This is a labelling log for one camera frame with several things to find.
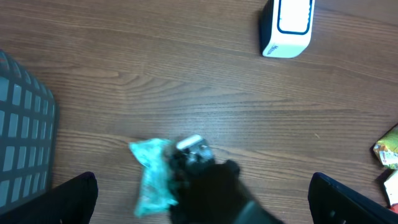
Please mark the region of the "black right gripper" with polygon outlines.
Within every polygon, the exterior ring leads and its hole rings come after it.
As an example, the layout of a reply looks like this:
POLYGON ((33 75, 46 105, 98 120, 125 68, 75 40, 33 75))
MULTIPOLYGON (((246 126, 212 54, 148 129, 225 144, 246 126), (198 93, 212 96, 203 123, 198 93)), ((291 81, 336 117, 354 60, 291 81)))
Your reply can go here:
POLYGON ((248 223, 249 197, 239 181, 240 166, 231 160, 217 164, 211 157, 172 154, 169 189, 177 200, 170 221, 184 223, 248 223))

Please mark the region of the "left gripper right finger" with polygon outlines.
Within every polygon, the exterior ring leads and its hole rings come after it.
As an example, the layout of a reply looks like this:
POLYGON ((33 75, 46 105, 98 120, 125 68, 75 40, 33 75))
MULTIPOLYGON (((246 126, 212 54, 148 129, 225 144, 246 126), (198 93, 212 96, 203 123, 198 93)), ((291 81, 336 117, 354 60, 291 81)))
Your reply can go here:
POLYGON ((316 172, 308 203, 314 224, 397 224, 397 214, 331 177, 316 172))

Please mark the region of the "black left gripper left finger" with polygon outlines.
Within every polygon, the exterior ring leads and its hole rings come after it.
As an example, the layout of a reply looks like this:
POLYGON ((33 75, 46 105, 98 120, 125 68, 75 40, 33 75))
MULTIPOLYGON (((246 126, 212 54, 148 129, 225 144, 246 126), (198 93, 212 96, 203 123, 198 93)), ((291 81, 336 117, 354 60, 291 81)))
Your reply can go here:
POLYGON ((94 173, 84 172, 1 215, 1 224, 89 223, 98 198, 94 173))

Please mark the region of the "teal snack packet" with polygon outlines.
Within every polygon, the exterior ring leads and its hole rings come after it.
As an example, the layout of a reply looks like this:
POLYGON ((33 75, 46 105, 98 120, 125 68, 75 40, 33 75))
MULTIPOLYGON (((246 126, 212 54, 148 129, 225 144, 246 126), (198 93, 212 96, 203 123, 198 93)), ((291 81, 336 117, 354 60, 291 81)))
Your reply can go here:
POLYGON ((139 197, 134 210, 135 216, 164 213, 177 205, 177 199, 169 190, 172 171, 169 159, 174 142, 168 139, 148 139, 129 143, 129 149, 143 166, 139 197))

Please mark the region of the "green snack pouch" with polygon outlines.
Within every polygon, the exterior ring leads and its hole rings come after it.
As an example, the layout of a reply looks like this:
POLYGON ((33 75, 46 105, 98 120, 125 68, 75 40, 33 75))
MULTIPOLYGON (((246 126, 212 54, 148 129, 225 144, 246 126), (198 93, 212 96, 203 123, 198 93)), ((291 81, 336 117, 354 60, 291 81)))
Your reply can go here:
POLYGON ((373 151, 384 167, 397 169, 397 125, 376 141, 373 151))

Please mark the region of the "orange pasta package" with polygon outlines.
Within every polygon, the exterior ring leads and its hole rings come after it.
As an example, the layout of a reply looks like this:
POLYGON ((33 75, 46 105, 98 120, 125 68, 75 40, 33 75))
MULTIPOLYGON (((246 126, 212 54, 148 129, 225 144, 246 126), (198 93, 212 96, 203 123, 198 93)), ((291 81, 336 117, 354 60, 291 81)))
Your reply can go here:
POLYGON ((390 210, 394 213, 398 213, 398 204, 394 204, 390 207, 390 210))

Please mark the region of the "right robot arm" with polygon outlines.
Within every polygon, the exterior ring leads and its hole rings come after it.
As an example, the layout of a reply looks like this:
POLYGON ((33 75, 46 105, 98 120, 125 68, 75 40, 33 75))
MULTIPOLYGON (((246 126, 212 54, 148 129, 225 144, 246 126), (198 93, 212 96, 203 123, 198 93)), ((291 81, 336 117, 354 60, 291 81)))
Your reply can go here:
POLYGON ((267 212, 240 181, 240 166, 214 157, 177 151, 169 160, 169 189, 177 204, 170 207, 172 223, 281 223, 267 212))

